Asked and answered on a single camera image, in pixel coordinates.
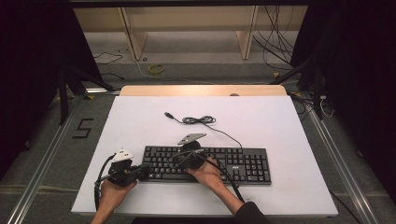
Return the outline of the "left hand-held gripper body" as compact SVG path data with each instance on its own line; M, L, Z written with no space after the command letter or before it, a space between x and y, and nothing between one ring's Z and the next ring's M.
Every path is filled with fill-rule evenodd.
M115 185L126 187L138 180L142 173L138 170L139 165L133 165L134 155L126 150L120 150L112 159L108 171L109 181Z

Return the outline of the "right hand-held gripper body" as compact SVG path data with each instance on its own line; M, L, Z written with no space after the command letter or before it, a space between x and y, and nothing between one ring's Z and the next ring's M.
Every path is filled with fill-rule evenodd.
M206 159L205 150L198 142L202 137L205 137L205 133L189 133L177 143L180 146L177 152L185 152L182 157L177 157L177 160L186 160L185 166L181 168L198 169L203 165Z

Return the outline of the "black computer keyboard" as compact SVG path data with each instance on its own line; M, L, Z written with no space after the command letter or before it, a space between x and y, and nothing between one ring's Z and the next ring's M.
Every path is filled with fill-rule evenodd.
M146 146L142 162L150 165L149 180L166 183L194 183L196 179L185 168L176 167L172 156L180 147ZM216 160L222 181L238 186L270 185L272 183L265 148L204 147L206 157Z

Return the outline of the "person's left hand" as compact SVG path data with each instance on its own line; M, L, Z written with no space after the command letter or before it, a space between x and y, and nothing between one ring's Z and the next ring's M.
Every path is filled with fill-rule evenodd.
M137 186L137 182L133 182L126 187L117 186L109 180L105 180L101 185L100 208L115 209L124 200L126 195Z

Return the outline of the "person's right hand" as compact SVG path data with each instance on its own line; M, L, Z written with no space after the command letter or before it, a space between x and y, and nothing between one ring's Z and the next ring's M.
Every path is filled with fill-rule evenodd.
M220 192L225 188L217 168L217 162L211 157L198 169L188 168L187 172L194 176L199 183L208 187L213 192Z

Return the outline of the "short silver metal bar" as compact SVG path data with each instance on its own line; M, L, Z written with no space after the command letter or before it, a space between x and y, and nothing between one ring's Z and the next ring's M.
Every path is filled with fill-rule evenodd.
M89 95L92 94L110 94L110 95L120 95L120 90L117 91L109 91L104 88L88 88L86 89L86 93Z

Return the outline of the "white board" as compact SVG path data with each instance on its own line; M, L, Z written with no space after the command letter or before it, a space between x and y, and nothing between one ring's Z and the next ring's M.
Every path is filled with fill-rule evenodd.
M143 159L146 146L173 146L205 133L204 147L265 148L272 183L240 192L267 216L334 217L337 209L288 96L132 97L115 99L72 207L95 211L93 186L104 161L124 149Z

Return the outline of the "black tripod stand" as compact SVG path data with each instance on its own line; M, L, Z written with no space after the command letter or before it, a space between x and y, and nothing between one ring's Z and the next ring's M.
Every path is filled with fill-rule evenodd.
M280 85L291 77L300 74L301 77L298 81L297 88L299 91L307 91L312 89L314 91L313 109L319 119L323 119L320 108L320 95L321 95L321 68L318 62L318 56L312 54L306 61L293 68L281 77L277 77L270 82L270 85Z
M84 95L87 89L82 84L83 80L88 80L89 82L104 88L107 91L119 91L120 88L113 87L102 80L101 75L97 77L91 75L90 73L77 68L75 66L66 66L61 70L58 75L58 91L61 102L61 120L60 124L63 125L69 115L69 106L67 100L67 90L69 88L71 92L75 95Z

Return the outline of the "dark curtain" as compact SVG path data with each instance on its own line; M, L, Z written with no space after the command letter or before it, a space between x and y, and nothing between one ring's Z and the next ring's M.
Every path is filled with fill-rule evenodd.
M396 0L308 0L291 64L321 37L324 89L396 204Z
M69 0L0 0L0 180L75 69L102 78Z

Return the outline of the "aluminium floor rail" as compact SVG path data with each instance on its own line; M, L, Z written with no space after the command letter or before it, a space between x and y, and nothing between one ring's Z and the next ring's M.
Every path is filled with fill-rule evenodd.
M342 157L337 145L334 143L332 136L327 129L324 121L318 117L315 112L310 113L322 142L324 143L332 162L348 192L348 195L355 205L357 212L361 218L361 224L379 224L379 220L375 215L375 211L369 204L369 201L363 194L356 178L353 176L346 161Z
M68 100L69 114L62 124L56 118L60 103L53 103L28 141L28 148L19 154L0 181L0 199L6 196L16 199L2 224L22 224L81 102L81 96Z

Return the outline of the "light wooden desk frame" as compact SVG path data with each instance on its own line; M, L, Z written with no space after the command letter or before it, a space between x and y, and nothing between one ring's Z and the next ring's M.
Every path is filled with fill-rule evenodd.
M134 59L149 32L234 31L241 57L249 57L255 31L298 31L306 6L91 7L74 9L85 32L123 32Z

